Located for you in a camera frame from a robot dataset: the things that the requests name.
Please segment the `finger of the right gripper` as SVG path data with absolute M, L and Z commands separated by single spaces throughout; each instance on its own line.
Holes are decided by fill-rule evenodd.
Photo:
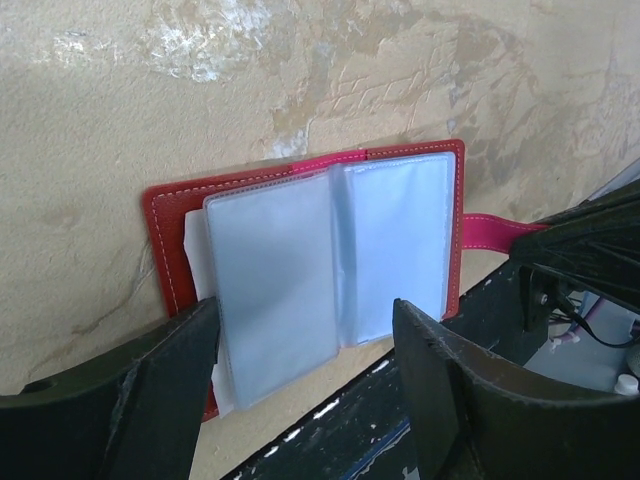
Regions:
M 639 182 L 557 215 L 514 241 L 509 260 L 521 268 L 524 304 L 563 286 L 587 290 L 639 311 Z

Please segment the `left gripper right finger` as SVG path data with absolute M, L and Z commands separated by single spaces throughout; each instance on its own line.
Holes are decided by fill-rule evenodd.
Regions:
M 393 333 L 421 478 L 638 478 L 637 397 L 526 370 L 404 300 Z

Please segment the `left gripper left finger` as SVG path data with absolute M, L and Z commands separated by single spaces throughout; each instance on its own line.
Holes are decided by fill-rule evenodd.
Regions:
M 219 333 L 218 304 L 203 300 L 2 397 L 2 478 L 188 478 Z

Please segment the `red leather card holder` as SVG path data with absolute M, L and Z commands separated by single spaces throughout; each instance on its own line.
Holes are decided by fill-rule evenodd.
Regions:
M 463 207 L 457 139 L 336 152 L 142 195 L 167 312 L 220 309 L 204 416 L 246 410 L 392 333 L 395 299 L 459 308 L 461 254 L 539 230 Z

